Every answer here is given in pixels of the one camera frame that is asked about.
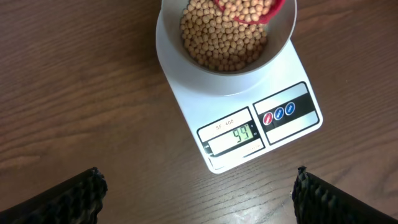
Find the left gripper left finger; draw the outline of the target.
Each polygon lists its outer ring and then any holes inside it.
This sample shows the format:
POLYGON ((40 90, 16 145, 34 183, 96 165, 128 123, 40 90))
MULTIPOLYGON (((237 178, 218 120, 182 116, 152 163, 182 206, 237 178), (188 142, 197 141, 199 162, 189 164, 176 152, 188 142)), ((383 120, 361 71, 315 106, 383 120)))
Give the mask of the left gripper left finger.
POLYGON ((96 224, 108 191, 104 175, 90 168, 1 212, 1 223, 96 224))

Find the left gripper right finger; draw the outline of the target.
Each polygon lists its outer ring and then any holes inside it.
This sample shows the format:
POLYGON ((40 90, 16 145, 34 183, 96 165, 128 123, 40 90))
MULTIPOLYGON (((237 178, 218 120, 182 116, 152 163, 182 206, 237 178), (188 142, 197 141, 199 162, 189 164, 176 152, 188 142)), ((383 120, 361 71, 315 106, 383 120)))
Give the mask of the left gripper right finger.
POLYGON ((395 218, 298 168, 292 191, 298 224, 397 224, 395 218))

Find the red plastic measuring scoop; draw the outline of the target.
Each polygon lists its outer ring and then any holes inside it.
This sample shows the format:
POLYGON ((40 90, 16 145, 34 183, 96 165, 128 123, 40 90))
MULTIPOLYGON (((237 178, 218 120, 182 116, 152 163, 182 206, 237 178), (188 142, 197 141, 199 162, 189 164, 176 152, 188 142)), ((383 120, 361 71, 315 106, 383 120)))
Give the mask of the red plastic measuring scoop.
POLYGON ((223 17, 243 24, 267 24, 285 0, 214 0, 223 17))

